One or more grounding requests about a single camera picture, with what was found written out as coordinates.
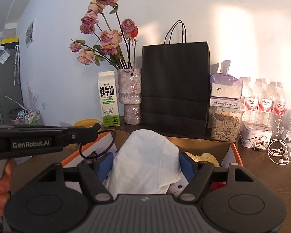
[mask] black paper bag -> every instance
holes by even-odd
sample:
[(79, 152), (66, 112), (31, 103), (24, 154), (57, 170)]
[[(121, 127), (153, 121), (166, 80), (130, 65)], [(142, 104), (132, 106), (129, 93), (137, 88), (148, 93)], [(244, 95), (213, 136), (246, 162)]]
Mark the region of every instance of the black paper bag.
[(141, 121), (154, 130), (203, 138), (210, 98), (209, 48), (207, 42), (186, 43), (181, 21), (171, 30), (178, 23), (182, 43), (143, 46)]

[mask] human hand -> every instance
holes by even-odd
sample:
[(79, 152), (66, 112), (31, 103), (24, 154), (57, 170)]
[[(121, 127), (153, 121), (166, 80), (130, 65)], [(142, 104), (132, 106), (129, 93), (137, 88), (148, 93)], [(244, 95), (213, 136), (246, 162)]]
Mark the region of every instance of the human hand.
[(15, 161), (10, 159), (5, 166), (5, 173), (0, 179), (0, 216), (3, 215), (3, 209), (10, 198), (9, 191), (11, 190), (12, 171), (15, 166)]

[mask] gray refrigerator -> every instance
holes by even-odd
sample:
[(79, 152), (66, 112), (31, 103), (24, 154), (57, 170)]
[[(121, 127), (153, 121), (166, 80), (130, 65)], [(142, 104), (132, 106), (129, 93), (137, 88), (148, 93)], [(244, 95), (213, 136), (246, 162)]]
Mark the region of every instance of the gray refrigerator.
[[(5, 95), (11, 99), (17, 101), (23, 105), (22, 90), (19, 84), (17, 84), (17, 70), (16, 80), (14, 85), (14, 67), (15, 67), (15, 54), (16, 49), (9, 50), (11, 55), (5, 61), (4, 64), (0, 62), (0, 122), (1, 124), (11, 125), (11, 119), (9, 112), (20, 108), (18, 104), (6, 98)], [(3, 54), (3, 50), (0, 50), (0, 57)]]

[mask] brown tabletop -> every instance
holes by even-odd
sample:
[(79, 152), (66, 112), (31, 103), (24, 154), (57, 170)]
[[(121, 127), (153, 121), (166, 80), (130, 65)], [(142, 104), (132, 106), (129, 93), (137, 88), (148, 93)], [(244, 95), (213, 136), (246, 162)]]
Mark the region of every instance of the brown tabletop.
[[(127, 125), (121, 120), (121, 126), (113, 128), (131, 133), (146, 127), (142, 125)], [(161, 134), (183, 137), (167, 133)], [(210, 139), (209, 130), (207, 130), (205, 137)], [(252, 149), (245, 148), (240, 141), (237, 141), (236, 146), (244, 167), (274, 190), (286, 202), (288, 213), (280, 233), (291, 233), (291, 163), (286, 166), (279, 166), (269, 159), (265, 151), (253, 151)], [(71, 153), (68, 149), (64, 149), (62, 152), (34, 156), (17, 166), (13, 172), (12, 193), (25, 185), (51, 163), (60, 162)]]

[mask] milk carton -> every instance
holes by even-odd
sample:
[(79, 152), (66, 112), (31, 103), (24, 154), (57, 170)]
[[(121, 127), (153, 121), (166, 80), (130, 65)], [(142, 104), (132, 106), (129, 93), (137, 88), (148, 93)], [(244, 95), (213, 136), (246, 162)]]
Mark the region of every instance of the milk carton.
[(120, 126), (114, 71), (98, 73), (98, 90), (104, 126)]

